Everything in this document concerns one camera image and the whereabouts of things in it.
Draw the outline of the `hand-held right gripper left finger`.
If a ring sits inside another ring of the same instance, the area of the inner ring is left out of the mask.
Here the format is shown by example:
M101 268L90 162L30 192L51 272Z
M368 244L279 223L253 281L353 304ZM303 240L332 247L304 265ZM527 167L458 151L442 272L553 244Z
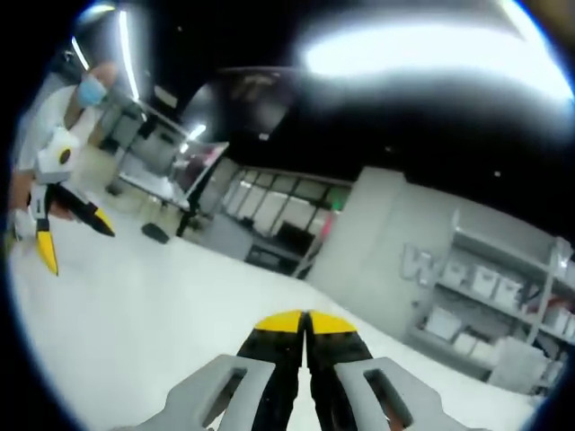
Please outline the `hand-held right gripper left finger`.
M234 355L221 354L169 390L164 407L123 430L285 430L298 394L306 313L259 321Z

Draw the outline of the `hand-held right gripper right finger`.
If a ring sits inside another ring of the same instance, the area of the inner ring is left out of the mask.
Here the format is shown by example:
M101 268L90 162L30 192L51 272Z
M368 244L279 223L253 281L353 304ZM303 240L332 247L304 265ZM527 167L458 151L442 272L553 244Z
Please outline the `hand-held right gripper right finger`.
M461 430L439 394L388 357L372 356L357 329L305 314L310 391L322 430Z

